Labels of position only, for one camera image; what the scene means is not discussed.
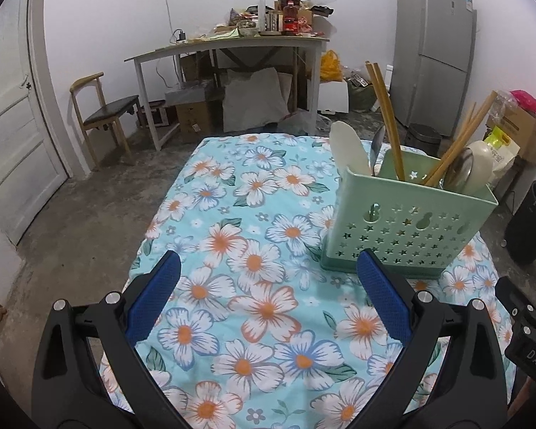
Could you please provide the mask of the yellow white rice bag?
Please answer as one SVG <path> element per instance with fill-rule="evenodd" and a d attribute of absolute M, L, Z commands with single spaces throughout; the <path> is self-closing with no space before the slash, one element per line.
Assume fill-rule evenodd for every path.
<path fill-rule="evenodd" d="M 498 182 L 511 169 L 520 151 L 520 146 L 499 126 L 495 126 L 484 138 L 493 156 L 492 176 L 489 187 L 494 189 Z"/>

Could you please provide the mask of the bamboo chopstick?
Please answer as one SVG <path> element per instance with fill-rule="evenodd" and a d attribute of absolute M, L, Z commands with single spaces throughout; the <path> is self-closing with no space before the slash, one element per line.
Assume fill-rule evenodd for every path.
<path fill-rule="evenodd" d="M 465 146 L 467 139 L 472 135 L 472 125 L 475 124 L 475 107 L 473 103 L 465 120 L 462 123 L 458 137 L 452 142 L 452 145 L 445 151 L 438 164 L 428 173 L 424 184 L 428 187 L 435 187 L 440 182 L 442 175 L 445 174 L 451 162 L 458 156 L 462 148 Z"/>
<path fill-rule="evenodd" d="M 395 171 L 397 174 L 397 178 L 400 181 L 405 181 L 406 173 L 404 168 L 403 155 L 401 152 L 399 132 L 397 129 L 393 108 L 385 87 L 383 76 L 381 75 L 381 68 L 377 63 L 373 64 L 373 68 L 374 74 L 376 75 L 378 81 L 379 96 L 381 97 L 381 112 L 383 115 L 383 119 L 386 121 L 386 125 L 389 132 L 389 140 L 393 154 Z"/>
<path fill-rule="evenodd" d="M 384 79 L 381 75 L 381 68 L 377 63 L 370 63 L 369 61 L 365 62 L 365 66 L 370 76 L 371 82 L 374 86 L 374 91 L 376 92 L 379 106 L 381 107 L 381 115 L 391 145 L 393 164 L 397 179 L 399 179 L 400 181 L 405 181 L 406 174 L 403 162 L 403 155 L 401 152 L 399 132 L 397 129 L 397 124 L 391 101 L 389 99 L 385 87 Z"/>
<path fill-rule="evenodd" d="M 428 172 L 422 181 L 423 185 L 435 187 L 438 182 L 440 182 L 446 170 L 459 156 L 472 134 L 479 127 L 484 117 L 488 114 L 497 97 L 498 92 L 492 90 L 478 109 L 475 109 L 475 105 L 470 108 L 466 119 L 463 121 L 463 125 L 461 126 L 458 137 L 445 151 L 445 154 L 443 154 L 442 158 L 431 168 L 430 172 Z"/>

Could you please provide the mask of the small black pot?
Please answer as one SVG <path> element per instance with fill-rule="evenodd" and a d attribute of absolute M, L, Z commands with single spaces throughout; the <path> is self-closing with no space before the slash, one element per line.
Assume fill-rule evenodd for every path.
<path fill-rule="evenodd" d="M 407 129 L 404 145 L 422 150 L 428 156 L 437 157 L 441 146 L 441 135 L 430 126 L 411 123 Z"/>

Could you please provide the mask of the black trash bin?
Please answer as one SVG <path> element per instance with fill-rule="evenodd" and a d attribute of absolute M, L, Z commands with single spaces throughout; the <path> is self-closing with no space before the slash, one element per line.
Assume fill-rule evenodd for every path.
<path fill-rule="evenodd" d="M 506 226 L 505 248 L 519 265 L 536 260 L 536 180 Z"/>

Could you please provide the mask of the white panel door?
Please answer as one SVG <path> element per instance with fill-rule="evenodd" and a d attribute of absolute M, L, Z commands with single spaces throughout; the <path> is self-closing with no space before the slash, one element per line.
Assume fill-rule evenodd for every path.
<path fill-rule="evenodd" d="M 29 3 L 0 6 L 0 229 L 14 245 L 68 179 L 34 89 Z"/>

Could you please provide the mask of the red bottle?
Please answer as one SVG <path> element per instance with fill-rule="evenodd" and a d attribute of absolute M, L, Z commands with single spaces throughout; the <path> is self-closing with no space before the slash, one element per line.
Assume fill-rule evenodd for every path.
<path fill-rule="evenodd" d="M 293 0 L 288 0 L 283 7 L 283 35 L 296 36 L 299 31 L 298 7 Z"/>

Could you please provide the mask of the grey metal spoon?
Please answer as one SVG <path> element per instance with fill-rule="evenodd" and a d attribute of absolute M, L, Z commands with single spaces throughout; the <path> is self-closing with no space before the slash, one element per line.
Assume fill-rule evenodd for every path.
<path fill-rule="evenodd" d="M 461 193 L 471 176 L 474 161 L 472 150 L 465 147 L 446 170 L 442 188 L 448 192 Z"/>

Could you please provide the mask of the floral blue tablecloth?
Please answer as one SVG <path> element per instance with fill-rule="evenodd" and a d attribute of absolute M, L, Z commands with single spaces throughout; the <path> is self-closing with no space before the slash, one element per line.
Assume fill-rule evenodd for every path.
<path fill-rule="evenodd" d="M 168 251 L 181 275 L 134 348 L 188 428 L 352 428 L 393 367 L 403 345 L 356 266 L 320 265 L 340 180 L 327 138 L 249 134 L 203 140 L 168 190 L 129 277 Z M 512 321 L 479 232 L 437 279 L 398 275 L 443 303 L 485 303 L 505 369 L 501 428 L 509 426 Z M 426 402 L 448 344 L 438 340 L 410 411 Z"/>

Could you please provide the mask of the beige soup ladle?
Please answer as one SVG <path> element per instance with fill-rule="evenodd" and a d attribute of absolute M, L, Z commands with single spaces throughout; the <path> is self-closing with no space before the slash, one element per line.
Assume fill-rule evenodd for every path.
<path fill-rule="evenodd" d="M 470 143 L 468 149 L 472 151 L 472 169 L 462 193 L 474 196 L 492 177 L 494 158 L 491 147 L 483 140 Z"/>

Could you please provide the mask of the white work table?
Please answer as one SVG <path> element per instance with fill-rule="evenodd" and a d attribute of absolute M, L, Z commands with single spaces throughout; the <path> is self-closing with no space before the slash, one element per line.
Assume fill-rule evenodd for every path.
<path fill-rule="evenodd" d="M 257 37 L 239 37 L 231 39 L 204 39 L 175 45 L 168 45 L 164 48 L 155 49 L 139 55 L 135 55 L 125 59 L 125 62 L 132 61 L 135 68 L 136 79 L 139 88 L 139 99 L 142 107 L 145 109 L 146 118 L 149 125 L 149 131 L 153 145 L 156 151 L 161 151 L 162 146 L 169 141 L 173 136 L 174 131 L 170 130 L 162 137 L 159 136 L 157 128 L 150 111 L 149 99 L 147 94 L 146 82 L 143 73 L 142 65 L 146 62 L 159 60 L 166 57 L 174 57 L 180 59 L 181 54 L 192 53 L 206 50 L 220 50 L 227 57 L 236 63 L 236 59 L 232 53 L 228 53 L 230 49 L 243 48 L 270 48 L 271 52 L 276 52 L 281 48 L 306 49 L 312 54 L 311 65 L 311 85 L 310 95 L 308 98 L 309 112 L 311 119 L 317 120 L 318 99 L 319 99 L 319 84 L 320 84 L 320 61 L 324 45 L 328 42 L 326 38 L 321 37 L 300 37 L 300 36 L 257 36 Z"/>

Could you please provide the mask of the pink plastic bag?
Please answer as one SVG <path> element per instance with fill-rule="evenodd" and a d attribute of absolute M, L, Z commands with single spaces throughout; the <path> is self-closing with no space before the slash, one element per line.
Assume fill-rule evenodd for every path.
<path fill-rule="evenodd" d="M 520 108 L 536 116 L 536 98 L 525 90 L 511 90 L 510 94 Z"/>

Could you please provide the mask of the green plastic utensil holder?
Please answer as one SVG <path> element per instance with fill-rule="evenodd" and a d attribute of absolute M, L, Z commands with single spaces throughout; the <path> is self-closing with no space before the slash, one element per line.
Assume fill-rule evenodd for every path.
<path fill-rule="evenodd" d="M 404 181 L 395 175 L 390 150 L 377 176 L 344 170 L 322 242 L 322 268 L 353 273 L 359 254 L 369 249 L 395 273 L 437 279 L 498 205 L 488 188 L 467 196 L 422 186 L 438 160 L 412 151 L 402 155 Z"/>

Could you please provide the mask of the orange plastic bag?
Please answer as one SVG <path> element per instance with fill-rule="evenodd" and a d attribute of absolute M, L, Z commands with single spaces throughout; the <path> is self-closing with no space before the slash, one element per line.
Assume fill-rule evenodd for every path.
<path fill-rule="evenodd" d="M 321 56 L 319 76 L 322 82 L 341 82 L 344 79 L 343 66 L 337 52 L 329 49 Z"/>

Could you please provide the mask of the white rice paddle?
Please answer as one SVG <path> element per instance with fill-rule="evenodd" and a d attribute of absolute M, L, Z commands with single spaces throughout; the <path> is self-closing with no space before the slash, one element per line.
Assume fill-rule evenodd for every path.
<path fill-rule="evenodd" d="M 331 153 L 340 176 L 349 168 L 360 175 L 371 175 L 368 155 L 354 128 L 344 121 L 336 121 L 329 132 Z"/>

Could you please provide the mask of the cardboard box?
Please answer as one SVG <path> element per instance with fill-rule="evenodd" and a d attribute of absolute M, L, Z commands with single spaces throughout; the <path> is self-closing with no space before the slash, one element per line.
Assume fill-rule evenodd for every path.
<path fill-rule="evenodd" d="M 520 158 L 536 165 L 536 118 L 517 107 L 506 109 L 497 120 L 488 116 L 486 125 L 489 129 L 499 126 L 520 147 Z"/>

